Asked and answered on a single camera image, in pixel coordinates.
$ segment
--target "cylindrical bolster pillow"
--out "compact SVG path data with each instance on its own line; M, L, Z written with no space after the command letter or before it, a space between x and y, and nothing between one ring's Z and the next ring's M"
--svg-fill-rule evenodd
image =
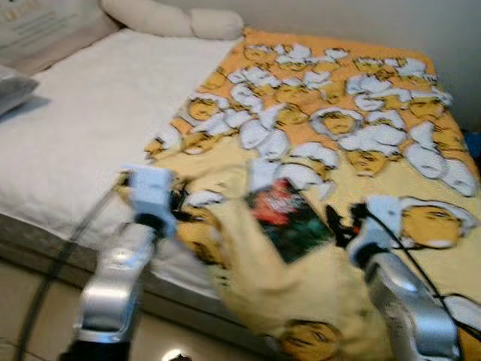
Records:
M190 19L175 6L153 0L101 0L105 12L137 32L161 36L193 36Z
M242 36L244 22L234 11L195 8L190 17L194 34L199 38L234 40Z

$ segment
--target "white pillow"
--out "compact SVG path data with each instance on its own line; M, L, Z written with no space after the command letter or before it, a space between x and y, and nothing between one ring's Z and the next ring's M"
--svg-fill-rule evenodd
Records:
M234 40L242 36L244 22L234 11L194 8L190 17L199 38Z
M190 19L175 6L153 0L101 0L105 12L137 32L193 36Z
M37 86L36 80L0 65L0 115L27 101Z

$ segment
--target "cable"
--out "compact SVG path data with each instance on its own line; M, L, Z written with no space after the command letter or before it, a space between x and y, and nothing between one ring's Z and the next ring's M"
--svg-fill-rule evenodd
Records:
M18 346L14 355L14 361L23 361L30 336L32 335L33 327L44 303L45 297L47 296L50 285L57 278L62 270L63 265L74 252L78 245L77 241L82 237L92 220L97 217L104 206L110 201L110 198L116 192L118 184L119 183L110 188L110 190L108 190L108 192L98 200L90 212L87 213L79 225L74 229L70 240L65 243L57 258L50 265L47 274L35 292L32 302L30 303L29 311L25 317L25 320L23 321L22 330L18 340Z
M416 261L416 259L411 255L411 253L409 252L409 250L403 245L403 243L401 242L401 240L399 239L399 237L397 235L394 234L394 232L382 221L380 220L377 216L375 216L374 214L372 214L368 209L366 209L367 213L368 213L368 216L371 217L373 220L376 221L377 224L379 224L385 231L386 233L389 235L389 237L392 238L392 240L394 242L396 242L396 244L400 247L400 249L402 249L402 251L404 252L404 254L406 254L406 257L409 259L409 261L411 261L411 263L414 265L414 267L418 270L418 272L421 274L422 278L424 279L424 281L429 285L429 287L431 288L431 290L433 291L434 293L434 296L439 299L439 301L441 302L441 305L443 306L444 308L444 311L446 311L446 313L448 314L449 317L451 317L451 320L455 323L455 324L458 324L458 321L453 317L453 315L451 314L451 311L448 309L448 306L447 304L444 302L444 298L441 296L439 290L437 289L437 287L434 285L433 281L431 281L431 279L429 278L429 276L426 274L426 272L424 271L424 269L422 269L421 265L418 264L418 262ZM461 348L461 342L459 341L459 335L458 337L456 338L456 343L457 343L457 347L458 347L458 350L459 350L459 359L460 360L464 360L464 356L463 356L463 350Z

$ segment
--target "white bed sheet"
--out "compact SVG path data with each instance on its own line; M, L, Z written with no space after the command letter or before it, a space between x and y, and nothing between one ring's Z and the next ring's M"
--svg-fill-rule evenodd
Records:
M159 124L234 43L124 29L35 75L37 97L0 118L0 213L68 239L123 165L145 163L144 145ZM129 215L117 199L81 243L102 249ZM157 277L216 297L182 244L161 250Z

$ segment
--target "yellow blanket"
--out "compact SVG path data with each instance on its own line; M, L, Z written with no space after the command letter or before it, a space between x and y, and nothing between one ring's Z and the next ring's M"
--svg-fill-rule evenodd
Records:
M178 237L246 326L296 360L391 359L362 273L292 205L349 223L350 205L397 197L402 241L479 332L479 178L451 102L422 54L247 29L146 151L189 181Z

